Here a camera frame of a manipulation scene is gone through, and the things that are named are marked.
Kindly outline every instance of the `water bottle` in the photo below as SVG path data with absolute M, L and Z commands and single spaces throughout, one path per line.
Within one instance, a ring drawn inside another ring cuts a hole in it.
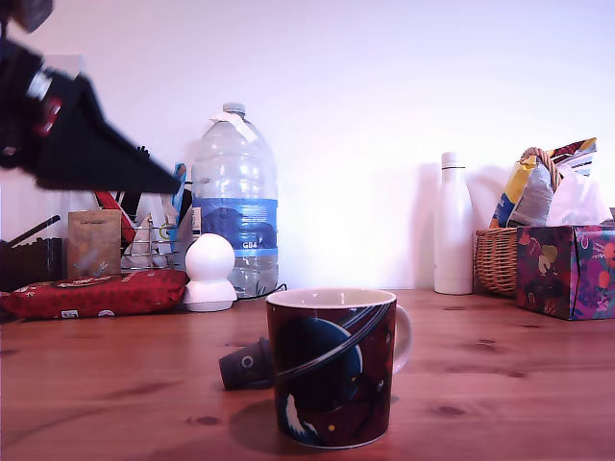
M 278 185 L 271 148 L 246 117 L 227 103 L 205 133 L 192 165 L 192 206 L 200 233 L 217 233 L 234 249 L 229 280 L 238 298 L 278 283 Z
M 472 293 L 472 221 L 465 165 L 456 153 L 447 152 L 442 155 L 442 183 L 437 195 L 433 236 L 433 288 L 437 293 Z

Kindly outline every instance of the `tissue box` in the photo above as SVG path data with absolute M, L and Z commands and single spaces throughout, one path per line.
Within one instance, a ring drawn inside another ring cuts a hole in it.
M 565 320 L 615 317 L 615 228 L 517 230 L 517 305 Z

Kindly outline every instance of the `wicker basket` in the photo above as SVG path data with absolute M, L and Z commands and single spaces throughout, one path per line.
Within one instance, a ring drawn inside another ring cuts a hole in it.
M 551 173 L 553 192 L 561 182 L 557 167 L 541 149 L 529 148 L 522 158 L 536 155 Z M 487 290 L 512 298 L 517 289 L 517 228 L 479 230 L 474 259 L 476 275 Z

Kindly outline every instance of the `mug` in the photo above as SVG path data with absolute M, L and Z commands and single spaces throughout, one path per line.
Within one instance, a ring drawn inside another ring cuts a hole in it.
M 410 349 L 410 319 L 396 296 L 360 288 L 282 291 L 267 297 L 267 323 L 280 431 L 327 449 L 381 438 L 391 380 Z

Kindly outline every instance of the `brown paper bag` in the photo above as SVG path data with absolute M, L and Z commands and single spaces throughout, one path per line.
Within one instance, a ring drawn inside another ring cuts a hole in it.
M 68 278 L 120 274 L 119 209 L 68 213 Z

